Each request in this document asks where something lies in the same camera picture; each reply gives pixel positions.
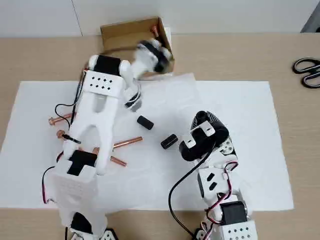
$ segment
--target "scissors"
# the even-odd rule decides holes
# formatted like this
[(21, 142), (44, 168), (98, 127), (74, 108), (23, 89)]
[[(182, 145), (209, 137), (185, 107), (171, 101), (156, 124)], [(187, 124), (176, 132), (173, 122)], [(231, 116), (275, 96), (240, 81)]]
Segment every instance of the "scissors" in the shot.
[[(300, 63), (312, 63), (312, 66), (308, 66), (302, 69), (298, 68)], [(320, 88), (320, 82), (318, 84), (311, 84), (308, 81), (320, 77), (320, 60), (312, 57), (304, 57), (295, 61), (292, 65), (292, 71), (295, 74), (305, 74), (309, 73), (301, 79), (301, 84), (309, 89), (318, 89)]]

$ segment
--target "brown box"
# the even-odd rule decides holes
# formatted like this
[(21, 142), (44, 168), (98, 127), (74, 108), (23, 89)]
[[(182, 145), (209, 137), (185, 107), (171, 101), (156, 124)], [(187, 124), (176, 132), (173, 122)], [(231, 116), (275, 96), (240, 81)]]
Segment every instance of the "brown box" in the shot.
[[(172, 50), (166, 36), (166, 32), (160, 17), (151, 17), (147, 19), (135, 20), (103, 25), (100, 27), (104, 54), (122, 60), (128, 60), (131, 63), (134, 60), (134, 51), (141, 40), (154, 38), (151, 27), (157, 25), (159, 36), (163, 39), (164, 47), (171, 54)], [(175, 59), (172, 55), (171, 65), (167, 72), (174, 69)]]

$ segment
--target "copper screw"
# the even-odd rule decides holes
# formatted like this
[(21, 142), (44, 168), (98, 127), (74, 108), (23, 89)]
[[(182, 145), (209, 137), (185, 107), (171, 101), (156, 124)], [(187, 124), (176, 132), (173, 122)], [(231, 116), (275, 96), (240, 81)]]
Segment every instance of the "copper screw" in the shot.
[[(65, 114), (65, 115), (62, 115), (62, 116), (63, 116), (64, 118), (66, 118), (66, 119), (69, 119), (69, 118), (72, 117), (72, 112), (67, 113), (67, 114)], [(51, 126), (54, 126), (54, 125), (56, 125), (56, 123), (61, 122), (61, 121), (63, 121), (63, 120), (64, 120), (64, 119), (63, 119), (62, 117), (60, 117), (60, 116), (55, 117), (55, 118), (50, 117), (50, 118), (48, 119), (49, 124), (50, 124)]]
[(125, 161), (122, 161), (122, 160), (120, 160), (120, 159), (118, 159), (118, 158), (116, 158), (116, 157), (114, 157), (114, 156), (111, 156), (111, 157), (110, 157), (110, 161), (111, 161), (111, 162), (114, 162), (114, 163), (116, 163), (116, 164), (119, 164), (119, 165), (121, 165), (121, 166), (123, 166), (123, 167), (126, 167), (126, 166), (127, 166), (127, 163), (126, 163)]
[(139, 141), (142, 141), (142, 140), (143, 140), (142, 136), (138, 136), (138, 137), (135, 137), (135, 138), (132, 138), (132, 139), (119, 141), (119, 142), (116, 142), (113, 145), (113, 149), (121, 148), (123, 146), (129, 145), (129, 144), (133, 144), (135, 142), (139, 142)]
[(63, 139), (64, 137), (62, 135), (64, 134), (66, 134), (66, 132), (63, 130), (59, 130), (56, 132), (56, 136), (58, 137), (58, 139)]
[[(98, 155), (98, 154), (99, 154), (99, 150), (100, 150), (100, 147), (95, 147), (95, 148), (93, 149), (92, 153)], [(122, 161), (122, 160), (120, 160), (119, 158), (116, 158), (116, 157), (114, 157), (114, 156), (111, 156), (111, 157), (110, 157), (110, 161), (111, 161), (111, 162), (114, 162), (114, 163), (116, 163), (116, 164), (119, 164), (119, 165), (121, 165), (121, 166), (123, 166), (123, 167), (126, 167), (126, 166), (127, 166), (127, 163), (126, 163), (125, 161)]]
[(155, 38), (159, 37), (159, 33), (158, 33), (158, 29), (157, 29), (157, 25), (153, 25), (150, 29), (150, 31), (153, 33)]

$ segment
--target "wooden table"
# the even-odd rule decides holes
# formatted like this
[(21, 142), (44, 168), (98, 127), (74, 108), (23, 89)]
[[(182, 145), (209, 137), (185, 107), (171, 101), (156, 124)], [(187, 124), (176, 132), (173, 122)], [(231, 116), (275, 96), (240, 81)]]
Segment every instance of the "wooden table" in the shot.
[[(302, 87), (301, 76), (291, 71), (298, 58), (320, 57), (320, 35), (173, 35), (172, 49), (176, 74), (193, 72), (198, 80), (270, 82), (295, 209), (255, 213), (259, 239), (320, 239), (320, 90)], [(77, 80), (85, 62), (101, 50), (98, 36), (0, 39), (1, 143), (19, 81)], [(203, 213), (179, 216), (192, 229)], [(189, 239), (166, 211), (122, 211), (108, 215), (108, 220), (121, 240)], [(57, 210), (0, 209), (1, 240), (63, 237)]]

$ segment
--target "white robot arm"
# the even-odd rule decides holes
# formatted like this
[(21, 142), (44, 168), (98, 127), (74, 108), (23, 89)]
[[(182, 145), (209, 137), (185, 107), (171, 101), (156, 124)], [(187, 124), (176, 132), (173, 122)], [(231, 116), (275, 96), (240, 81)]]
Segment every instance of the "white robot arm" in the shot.
[(257, 240), (250, 198), (232, 172), (238, 157), (227, 128), (211, 112), (199, 111), (179, 150), (183, 159), (200, 164), (197, 179), (208, 205), (193, 239)]
[[(121, 99), (135, 111), (141, 106), (141, 90), (137, 83), (145, 72), (162, 72), (169, 65), (171, 54), (156, 40), (142, 41), (137, 46), (135, 61), (94, 55), (85, 70), (77, 113), (66, 134), (63, 156), (53, 173), (55, 201), (62, 225), (70, 227), (79, 239), (100, 239), (107, 218), (96, 204), (99, 196), (97, 175), (107, 172), (113, 149), (113, 125)], [(100, 138), (98, 156), (78, 150), (89, 128), (97, 128)]]

